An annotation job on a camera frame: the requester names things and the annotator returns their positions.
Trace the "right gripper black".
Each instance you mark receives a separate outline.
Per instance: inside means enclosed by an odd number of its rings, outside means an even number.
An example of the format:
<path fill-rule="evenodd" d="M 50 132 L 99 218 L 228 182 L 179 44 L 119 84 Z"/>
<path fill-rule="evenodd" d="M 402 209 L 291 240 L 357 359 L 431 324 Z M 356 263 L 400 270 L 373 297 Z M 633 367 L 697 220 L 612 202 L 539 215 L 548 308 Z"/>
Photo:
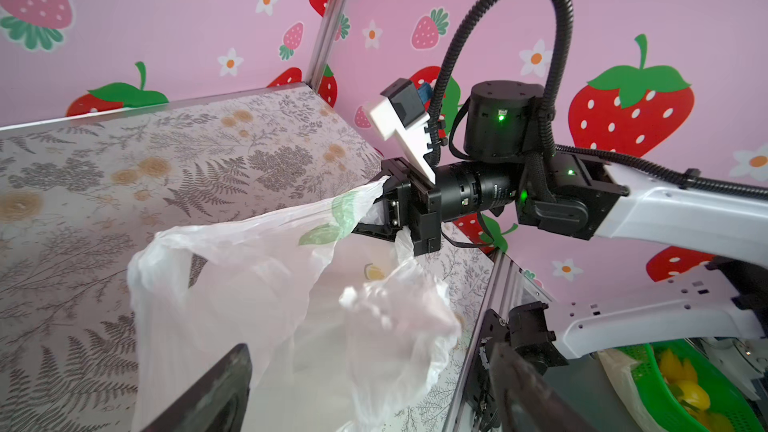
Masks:
<path fill-rule="evenodd" d="M 395 242 L 405 228 L 410 231 L 415 256 L 441 248 L 440 192 L 402 158 L 384 160 L 372 181 L 387 178 L 383 194 L 374 201 L 374 211 L 383 213 L 383 224 L 359 223 L 353 234 Z"/>

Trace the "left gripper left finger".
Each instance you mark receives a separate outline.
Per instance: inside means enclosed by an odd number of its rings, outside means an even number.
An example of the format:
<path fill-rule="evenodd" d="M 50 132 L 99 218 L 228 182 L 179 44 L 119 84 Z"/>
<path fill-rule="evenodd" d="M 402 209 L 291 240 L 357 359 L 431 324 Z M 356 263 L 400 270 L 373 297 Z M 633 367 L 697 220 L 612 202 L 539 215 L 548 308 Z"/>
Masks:
<path fill-rule="evenodd" d="M 250 393 L 248 346 L 237 344 L 149 425 L 145 432 L 238 432 Z"/>

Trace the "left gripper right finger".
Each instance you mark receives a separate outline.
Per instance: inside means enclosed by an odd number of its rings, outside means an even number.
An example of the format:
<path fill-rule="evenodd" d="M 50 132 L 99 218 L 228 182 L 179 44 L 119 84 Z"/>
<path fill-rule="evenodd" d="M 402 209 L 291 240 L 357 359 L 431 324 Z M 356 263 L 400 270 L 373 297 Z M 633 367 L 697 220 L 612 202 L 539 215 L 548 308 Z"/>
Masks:
<path fill-rule="evenodd" d="M 594 430 L 508 344 L 494 347 L 489 375 L 502 431 Z"/>

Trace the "white lemon print plastic bag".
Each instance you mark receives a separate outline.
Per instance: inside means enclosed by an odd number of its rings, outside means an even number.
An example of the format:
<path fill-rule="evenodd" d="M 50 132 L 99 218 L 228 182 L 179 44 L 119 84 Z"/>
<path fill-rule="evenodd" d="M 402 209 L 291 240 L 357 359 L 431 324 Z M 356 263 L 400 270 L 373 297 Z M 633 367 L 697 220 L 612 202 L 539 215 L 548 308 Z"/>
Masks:
<path fill-rule="evenodd" d="M 237 345 L 247 431 L 378 431 L 423 399 L 462 332 L 447 284 L 383 217 L 384 183 L 250 219 L 174 227 L 131 259 L 142 430 Z"/>

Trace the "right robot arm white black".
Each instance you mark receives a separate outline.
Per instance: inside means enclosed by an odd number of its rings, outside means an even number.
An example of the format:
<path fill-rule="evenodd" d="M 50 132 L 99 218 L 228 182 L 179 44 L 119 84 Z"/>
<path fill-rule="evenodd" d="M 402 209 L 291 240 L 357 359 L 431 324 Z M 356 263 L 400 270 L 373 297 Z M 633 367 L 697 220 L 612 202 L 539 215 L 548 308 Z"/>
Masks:
<path fill-rule="evenodd" d="M 445 223 L 516 209 L 517 221 L 589 240 L 636 239 L 709 253 L 688 278 L 672 277 L 594 306 L 536 302 L 513 308 L 496 355 L 518 355 L 545 371 L 590 353 L 688 337 L 767 335 L 767 191 L 677 172 L 612 151 L 555 142 L 552 123 L 573 30 L 572 0 L 550 0 L 555 41 L 544 85 L 495 80 L 474 86 L 459 110 L 465 145 L 441 165 L 440 112 L 473 29 L 501 0 L 477 0 L 459 25 L 437 79 L 389 85 L 367 110 L 379 135 L 403 156 L 386 160 L 379 225 L 360 235 L 393 240 L 408 229 L 417 254 L 439 250 Z"/>

